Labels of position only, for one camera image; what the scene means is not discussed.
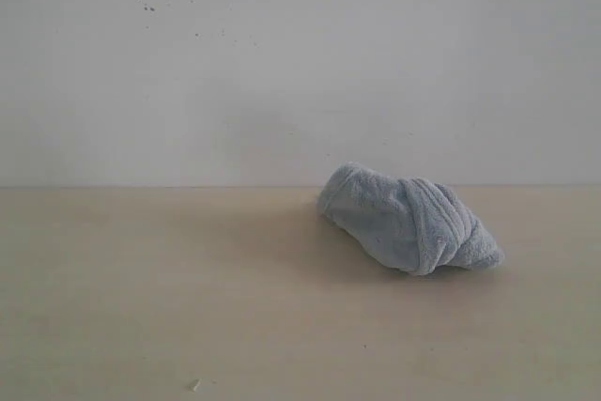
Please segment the light blue terry towel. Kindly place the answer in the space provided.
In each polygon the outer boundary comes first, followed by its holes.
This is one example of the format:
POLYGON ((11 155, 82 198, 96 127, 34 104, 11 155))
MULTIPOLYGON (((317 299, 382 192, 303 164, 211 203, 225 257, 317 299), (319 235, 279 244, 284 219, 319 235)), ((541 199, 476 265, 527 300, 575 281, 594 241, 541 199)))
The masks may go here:
POLYGON ((386 268, 425 276, 439 267, 490 269, 504 259, 456 194, 424 178, 396 179, 350 162, 331 175, 316 205, 386 268))

